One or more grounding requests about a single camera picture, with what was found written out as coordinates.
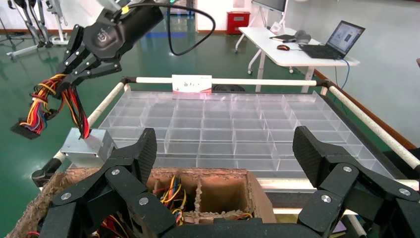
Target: wire bundle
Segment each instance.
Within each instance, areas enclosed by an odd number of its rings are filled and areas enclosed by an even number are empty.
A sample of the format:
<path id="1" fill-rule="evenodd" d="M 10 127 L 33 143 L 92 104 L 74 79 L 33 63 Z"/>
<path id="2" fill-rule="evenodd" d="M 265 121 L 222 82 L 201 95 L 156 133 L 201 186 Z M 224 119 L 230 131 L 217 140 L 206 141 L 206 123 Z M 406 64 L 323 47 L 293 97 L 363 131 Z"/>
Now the wire bundle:
<path id="1" fill-rule="evenodd" d="M 55 90 L 65 76 L 65 74 L 57 74 L 34 87 L 34 92 L 30 94 L 33 102 L 28 117 L 26 121 L 22 121 L 19 124 L 20 126 L 36 134 L 41 134 L 47 128 L 47 121 L 61 112 L 64 103 L 66 103 L 70 109 L 74 124 L 80 130 L 80 137 L 86 139 L 89 136 L 90 126 L 75 86 L 69 87 L 61 93 L 61 105 L 58 110 L 48 108 L 48 96 L 56 94 Z"/>
<path id="2" fill-rule="evenodd" d="M 109 215 L 107 218 L 105 218 L 105 220 L 102 221 L 101 223 L 101 227 L 105 228 L 105 230 L 107 231 L 111 231 L 112 232 L 111 237 L 129 238 L 121 222 L 119 222 L 113 215 Z M 107 234 L 107 231 L 105 230 L 98 229 L 94 234 L 92 234 L 92 237 L 98 237 L 98 238 L 100 238 L 101 236 L 105 237 Z"/>
<path id="3" fill-rule="evenodd" d="M 181 186 L 181 179 L 174 175 L 169 189 L 164 187 L 155 191 L 154 194 L 157 195 L 161 191 L 165 191 L 160 198 L 161 203 L 174 214 L 176 224 L 178 226 L 182 225 L 184 223 L 182 213 L 185 211 L 185 204 L 187 203 L 187 192 Z"/>
<path id="4" fill-rule="evenodd" d="M 244 213 L 242 215 L 239 215 L 237 217 L 234 218 L 234 220 L 249 220 L 250 218 L 252 218 L 252 215 L 250 213 Z"/>

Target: silver metal box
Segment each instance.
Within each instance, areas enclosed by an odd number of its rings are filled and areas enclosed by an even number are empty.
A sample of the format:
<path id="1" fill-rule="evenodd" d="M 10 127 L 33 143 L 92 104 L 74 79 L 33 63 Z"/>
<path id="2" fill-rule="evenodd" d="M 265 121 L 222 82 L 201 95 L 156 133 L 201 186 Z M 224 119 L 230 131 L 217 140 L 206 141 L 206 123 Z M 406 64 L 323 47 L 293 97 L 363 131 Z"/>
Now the silver metal box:
<path id="1" fill-rule="evenodd" d="M 76 167 L 100 167 L 117 148 L 107 130 L 92 129 L 87 139 L 79 139 L 80 132 L 72 128 L 61 148 Z"/>

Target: transparent divider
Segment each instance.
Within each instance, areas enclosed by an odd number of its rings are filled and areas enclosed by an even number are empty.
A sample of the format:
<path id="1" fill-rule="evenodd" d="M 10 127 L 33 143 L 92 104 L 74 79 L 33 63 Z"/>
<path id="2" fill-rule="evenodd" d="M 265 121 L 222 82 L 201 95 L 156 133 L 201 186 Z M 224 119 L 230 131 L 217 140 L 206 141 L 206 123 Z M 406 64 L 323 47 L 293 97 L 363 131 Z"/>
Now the transparent divider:
<path id="1" fill-rule="evenodd" d="M 239 168 L 304 176 L 292 143 L 304 125 L 343 146 L 363 166 L 390 176 L 318 94 L 173 94 L 126 91 L 100 128 L 118 147 L 155 129 L 154 167 Z"/>

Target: blue cable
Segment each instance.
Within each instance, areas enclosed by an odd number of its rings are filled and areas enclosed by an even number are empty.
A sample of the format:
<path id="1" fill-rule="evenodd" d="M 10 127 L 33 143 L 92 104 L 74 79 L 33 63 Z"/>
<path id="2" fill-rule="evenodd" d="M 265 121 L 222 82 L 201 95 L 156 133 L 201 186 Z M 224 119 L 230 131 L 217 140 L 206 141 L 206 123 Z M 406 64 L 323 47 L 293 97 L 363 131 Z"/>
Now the blue cable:
<path id="1" fill-rule="evenodd" d="M 349 79 L 349 73 L 350 73 L 350 64 L 347 62 L 347 60 L 345 60 L 345 59 L 342 59 L 342 60 L 344 60 L 344 62 L 346 62 L 346 64 L 347 64 L 347 76 L 346 76 L 346 81 L 344 81 L 343 86 L 341 87 L 341 89 L 343 89 L 344 86 L 346 86 L 347 79 Z"/>

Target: laptop screen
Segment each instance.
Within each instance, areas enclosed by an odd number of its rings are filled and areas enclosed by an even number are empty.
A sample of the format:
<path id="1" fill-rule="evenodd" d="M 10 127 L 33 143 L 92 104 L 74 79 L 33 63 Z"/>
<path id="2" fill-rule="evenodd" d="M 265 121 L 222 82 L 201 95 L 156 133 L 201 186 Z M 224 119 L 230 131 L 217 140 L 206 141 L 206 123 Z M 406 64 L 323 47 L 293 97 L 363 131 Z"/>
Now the laptop screen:
<path id="1" fill-rule="evenodd" d="M 327 45 L 345 56 L 364 30 L 363 27 L 341 21 L 328 39 Z"/>

